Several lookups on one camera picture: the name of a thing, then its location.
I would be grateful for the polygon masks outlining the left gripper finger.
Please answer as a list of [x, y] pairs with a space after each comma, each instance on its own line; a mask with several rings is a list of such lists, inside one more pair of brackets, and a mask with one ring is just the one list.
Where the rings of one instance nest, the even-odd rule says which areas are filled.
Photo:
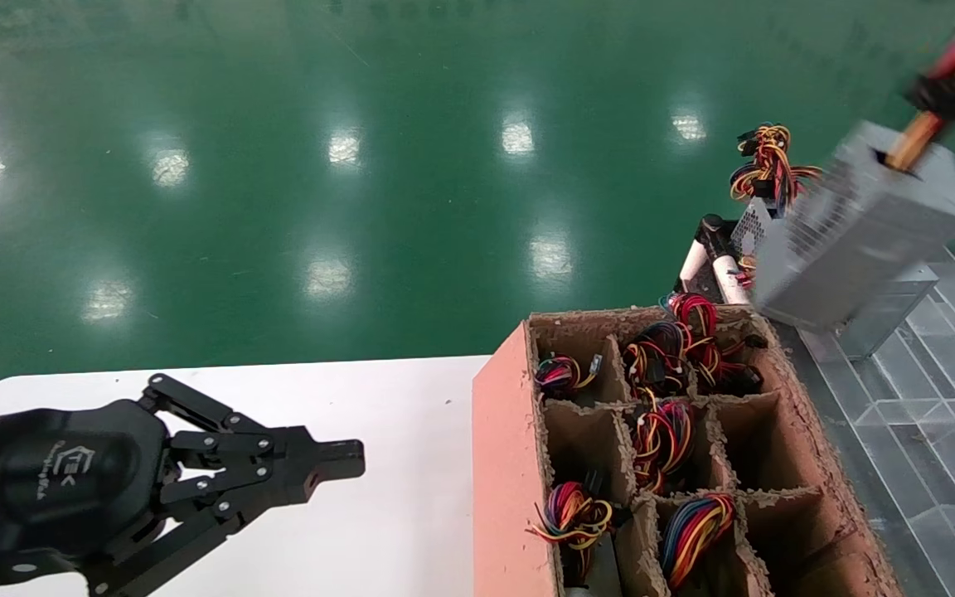
[[239, 466], [246, 459], [272, 468], [363, 469], [365, 449], [359, 439], [319, 442], [303, 425], [266, 427], [186, 383], [164, 373], [149, 377], [139, 400], [143, 410], [169, 413], [196, 431], [179, 431], [167, 449], [187, 468]]

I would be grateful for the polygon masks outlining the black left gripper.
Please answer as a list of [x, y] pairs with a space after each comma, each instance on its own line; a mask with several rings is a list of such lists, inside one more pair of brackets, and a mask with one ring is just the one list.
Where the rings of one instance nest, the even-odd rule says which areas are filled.
[[[170, 483], [156, 500], [168, 439], [130, 400], [0, 415], [0, 585], [84, 567], [91, 596], [149, 596], [266, 511], [365, 472], [363, 461], [276, 461]], [[169, 517], [177, 525], [154, 540]]]

